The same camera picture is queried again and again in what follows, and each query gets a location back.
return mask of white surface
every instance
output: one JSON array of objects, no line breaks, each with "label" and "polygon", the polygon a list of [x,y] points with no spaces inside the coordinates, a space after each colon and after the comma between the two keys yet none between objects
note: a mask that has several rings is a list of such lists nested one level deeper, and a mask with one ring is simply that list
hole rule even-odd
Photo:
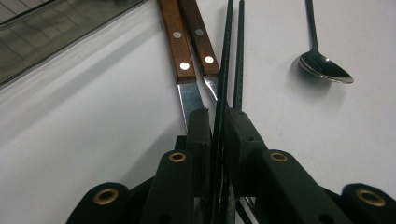
[{"label": "white surface", "polygon": [[[220,61],[226,1],[198,4]],[[396,198],[396,3],[314,8],[320,51],[355,83],[298,73],[310,48],[304,1],[247,1],[244,111],[321,186],[361,182]],[[0,223],[65,223],[92,187],[153,176],[185,133],[156,2],[2,88],[0,111]]]}]

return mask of spoon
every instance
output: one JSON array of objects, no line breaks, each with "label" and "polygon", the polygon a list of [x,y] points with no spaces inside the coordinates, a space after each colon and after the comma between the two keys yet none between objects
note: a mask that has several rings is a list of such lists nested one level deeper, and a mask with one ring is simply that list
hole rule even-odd
[{"label": "spoon", "polygon": [[312,0],[305,0],[305,6],[312,39],[312,49],[300,56],[299,65],[314,76],[324,77],[334,82],[345,84],[352,83],[352,76],[330,59],[319,53]]}]

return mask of wooden handle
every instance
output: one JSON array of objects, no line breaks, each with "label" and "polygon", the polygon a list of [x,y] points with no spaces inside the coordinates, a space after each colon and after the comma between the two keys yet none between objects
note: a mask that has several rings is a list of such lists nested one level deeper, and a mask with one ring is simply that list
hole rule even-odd
[{"label": "wooden handle", "polygon": [[157,0],[177,83],[196,80],[177,0]]},{"label": "wooden handle", "polygon": [[203,77],[215,77],[219,64],[195,0],[178,0]]}]

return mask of wire rack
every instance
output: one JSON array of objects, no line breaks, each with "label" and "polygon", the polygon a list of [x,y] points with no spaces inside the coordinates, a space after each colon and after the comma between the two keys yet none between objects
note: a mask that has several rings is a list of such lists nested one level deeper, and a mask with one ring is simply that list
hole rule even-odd
[{"label": "wire rack", "polygon": [[0,0],[0,85],[146,0]]}]

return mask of brass ring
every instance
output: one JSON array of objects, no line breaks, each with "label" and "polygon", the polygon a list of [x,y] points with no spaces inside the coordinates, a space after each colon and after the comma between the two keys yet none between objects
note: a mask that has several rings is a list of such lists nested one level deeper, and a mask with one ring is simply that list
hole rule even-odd
[{"label": "brass ring", "polygon": [[180,152],[175,152],[169,156],[169,160],[173,162],[181,162],[186,160],[186,155]]},{"label": "brass ring", "polygon": [[287,161],[288,160],[288,157],[286,157],[285,155],[283,155],[280,152],[273,152],[270,154],[270,157],[274,161]]},{"label": "brass ring", "polygon": [[[109,197],[103,197],[105,193],[110,193]],[[93,201],[99,205],[105,205],[114,202],[119,197],[119,192],[116,189],[102,189],[97,192]]]},{"label": "brass ring", "polygon": [[365,203],[368,203],[368,204],[370,204],[372,206],[383,207],[386,204],[384,198],[382,198],[377,193],[372,192],[372,191],[370,191],[368,189],[357,189],[356,190],[356,195],[358,196],[358,198],[360,200],[362,200]]}]

